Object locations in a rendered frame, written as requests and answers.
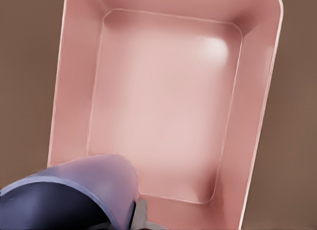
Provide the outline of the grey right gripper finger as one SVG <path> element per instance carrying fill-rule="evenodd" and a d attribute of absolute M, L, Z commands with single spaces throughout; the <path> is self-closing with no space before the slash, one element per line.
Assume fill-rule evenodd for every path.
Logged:
<path fill-rule="evenodd" d="M 146 199 L 136 202 L 135 211 L 131 223 L 131 230 L 164 230 L 164 227 L 148 220 L 148 203 Z"/>

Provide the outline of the purple cup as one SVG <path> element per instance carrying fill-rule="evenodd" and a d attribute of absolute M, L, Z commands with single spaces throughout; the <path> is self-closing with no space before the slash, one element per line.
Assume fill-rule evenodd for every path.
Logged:
<path fill-rule="evenodd" d="M 138 197 L 125 157 L 86 156 L 3 188 L 0 230 L 128 230 Z"/>

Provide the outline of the pink rectangular box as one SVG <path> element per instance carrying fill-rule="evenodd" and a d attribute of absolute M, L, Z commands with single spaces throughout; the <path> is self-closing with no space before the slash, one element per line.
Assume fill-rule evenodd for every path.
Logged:
<path fill-rule="evenodd" d="M 240 229 L 282 0 L 64 0 L 48 166 L 135 167 L 151 221 Z"/>

